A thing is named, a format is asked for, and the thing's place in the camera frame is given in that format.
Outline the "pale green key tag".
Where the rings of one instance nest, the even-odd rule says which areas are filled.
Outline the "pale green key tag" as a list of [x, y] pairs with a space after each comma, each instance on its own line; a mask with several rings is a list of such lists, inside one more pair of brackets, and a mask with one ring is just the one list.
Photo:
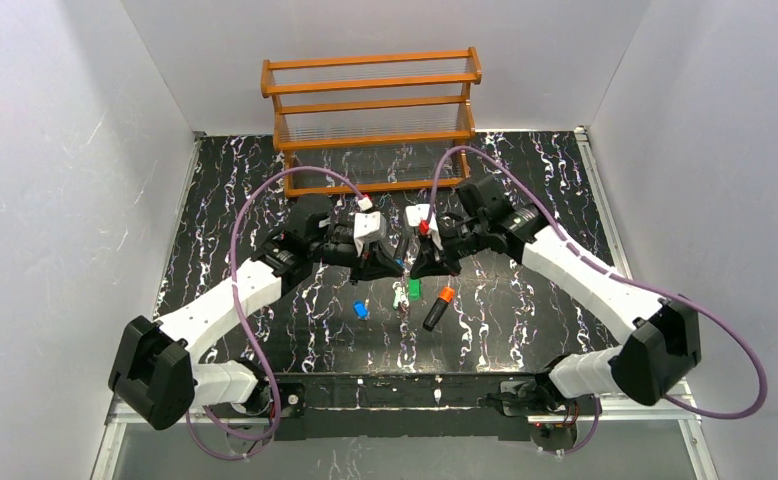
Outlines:
[[393, 283], [393, 302], [392, 306], [397, 311], [407, 310], [409, 308], [409, 299], [407, 296], [406, 286], [403, 281], [396, 281]]

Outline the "blue key tag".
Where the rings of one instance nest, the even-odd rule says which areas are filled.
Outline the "blue key tag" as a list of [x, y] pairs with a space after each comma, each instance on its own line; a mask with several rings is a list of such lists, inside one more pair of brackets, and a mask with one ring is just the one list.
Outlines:
[[367, 320], [369, 317], [369, 310], [364, 301], [354, 301], [352, 304], [354, 313], [359, 320]]

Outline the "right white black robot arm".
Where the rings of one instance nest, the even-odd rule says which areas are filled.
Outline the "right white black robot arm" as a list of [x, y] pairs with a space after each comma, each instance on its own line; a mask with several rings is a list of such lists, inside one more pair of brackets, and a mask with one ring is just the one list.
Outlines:
[[617, 346], [562, 355], [536, 373], [539, 403], [552, 408], [591, 394], [624, 394], [656, 404], [701, 360], [697, 312], [629, 285], [534, 205], [517, 206], [494, 177], [471, 178], [456, 189], [463, 214], [406, 207], [420, 250], [414, 279], [456, 276], [462, 259], [484, 250], [504, 254], [544, 276], [600, 320]]

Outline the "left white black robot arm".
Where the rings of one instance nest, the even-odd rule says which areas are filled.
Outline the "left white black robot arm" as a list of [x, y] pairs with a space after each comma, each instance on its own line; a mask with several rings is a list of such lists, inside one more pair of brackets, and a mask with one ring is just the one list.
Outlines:
[[151, 427], [164, 430], [195, 407], [245, 403], [269, 377], [247, 361], [205, 364], [202, 356], [240, 322], [275, 303], [317, 263], [347, 267], [353, 282], [399, 278], [404, 269], [384, 239], [387, 220], [368, 198], [352, 221], [333, 221], [329, 197], [300, 197], [288, 219], [228, 278], [156, 321], [124, 328], [108, 388]]

